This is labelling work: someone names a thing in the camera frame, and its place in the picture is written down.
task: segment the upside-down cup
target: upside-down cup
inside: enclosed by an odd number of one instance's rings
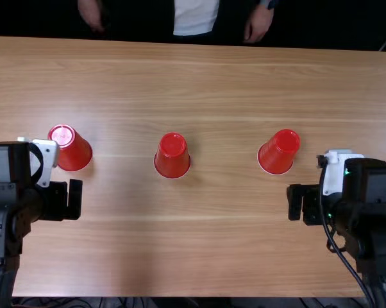
[[[59,144],[58,166],[65,171],[83,169],[92,160],[90,144],[69,125],[56,125],[49,131],[47,138]]]
[[[155,155],[157,172],[165,178],[179,178],[190,168],[187,143],[179,133],[167,133],[162,137]]]
[[[300,137],[292,130],[280,130],[258,150],[258,163],[267,173],[282,175],[293,165]]]

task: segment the wood grain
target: wood grain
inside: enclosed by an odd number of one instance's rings
[[[315,156],[386,160],[386,53],[0,37],[0,141],[68,123],[94,149],[79,221],[39,221],[15,296],[356,296],[320,227],[287,219],[286,186],[319,179]],[[302,140],[292,170],[258,148]],[[166,180],[161,136],[192,167]]]

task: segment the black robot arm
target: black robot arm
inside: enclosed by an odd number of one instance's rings
[[[356,279],[362,284],[370,307],[384,308],[386,162],[351,157],[356,156],[352,152],[341,151],[332,155],[319,157],[323,180],[318,185],[296,184],[287,188],[289,219],[299,220],[302,211],[306,225],[327,228],[327,248],[337,254],[348,252],[354,258],[357,272],[362,274],[362,281],[359,276]],[[333,240],[336,233],[345,239],[342,248],[337,247]]]
[[[39,161],[32,176],[31,153]],[[0,308],[12,306],[22,241],[30,233],[31,223],[38,219],[61,221],[80,217],[82,182],[70,181],[69,196],[65,182],[50,182],[41,187],[37,181],[43,165],[42,152],[34,144],[0,143]]]

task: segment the black jacket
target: black jacket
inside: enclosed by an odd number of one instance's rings
[[[243,41],[246,21],[257,0],[220,0],[213,27],[223,44]],[[103,0],[112,39],[170,42],[174,26],[174,0]]]

